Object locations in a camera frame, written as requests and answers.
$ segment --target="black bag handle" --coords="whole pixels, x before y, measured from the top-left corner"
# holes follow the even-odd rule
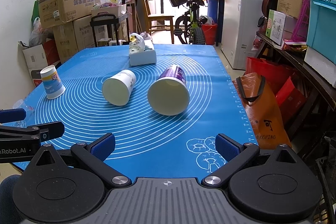
[[[264,91],[264,87],[265,87],[265,82],[266,82],[266,79],[264,76],[261,76],[261,81],[260,81],[260,85],[259,85],[259,89],[258,89],[258,93],[256,96],[254,97],[246,97],[245,95],[245,91],[244,91],[244,87],[243,87],[243,84],[242,84],[242,80],[240,77],[238,77],[236,79],[237,81],[237,85],[238,85],[238,89],[239,89],[239,92],[241,94],[241,96],[248,102],[250,103],[253,103],[256,99],[258,99],[258,97],[263,93]]]

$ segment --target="purple paper cup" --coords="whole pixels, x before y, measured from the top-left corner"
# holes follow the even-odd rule
[[[182,68],[177,65],[166,68],[150,86],[147,99],[150,106],[162,115],[173,116],[186,110],[190,97]]]

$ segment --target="jeans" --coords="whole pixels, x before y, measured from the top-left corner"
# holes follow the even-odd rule
[[[12,175],[0,184],[0,224],[18,224],[22,221],[13,201],[13,189],[19,175]]]

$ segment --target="blue and yellow paper cup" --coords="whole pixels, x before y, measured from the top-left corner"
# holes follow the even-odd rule
[[[48,99],[55,99],[63,94],[65,86],[62,84],[55,66],[44,68],[40,71],[40,75]]]
[[[159,114],[173,116],[180,114],[189,105],[189,91],[185,73],[178,65],[169,66],[150,86],[147,99]]]

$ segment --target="gray ridged plate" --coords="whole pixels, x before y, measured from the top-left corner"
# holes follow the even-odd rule
[[[208,189],[195,178],[138,178],[114,189],[94,213],[73,224],[246,224],[219,189]]]

